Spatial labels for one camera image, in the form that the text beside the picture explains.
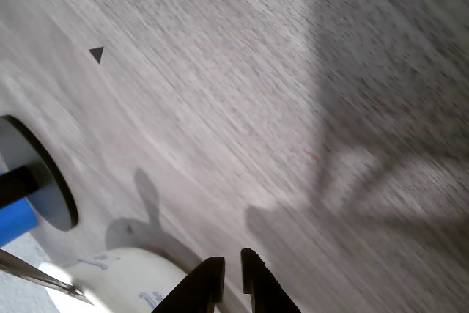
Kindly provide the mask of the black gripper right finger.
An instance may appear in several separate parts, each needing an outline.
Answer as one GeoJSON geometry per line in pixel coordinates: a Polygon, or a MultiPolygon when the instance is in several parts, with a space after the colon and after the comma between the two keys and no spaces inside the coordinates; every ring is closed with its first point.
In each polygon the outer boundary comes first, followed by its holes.
{"type": "Polygon", "coordinates": [[[252,312],[300,313],[299,308],[254,250],[243,248],[240,256],[243,292],[251,297],[252,312]]]}

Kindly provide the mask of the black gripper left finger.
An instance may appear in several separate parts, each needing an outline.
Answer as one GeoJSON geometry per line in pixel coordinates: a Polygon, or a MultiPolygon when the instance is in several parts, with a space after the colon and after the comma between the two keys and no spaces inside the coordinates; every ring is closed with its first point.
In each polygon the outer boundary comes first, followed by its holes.
{"type": "Polygon", "coordinates": [[[152,313],[214,312],[223,300],[225,259],[209,257],[194,268],[152,313]]]}

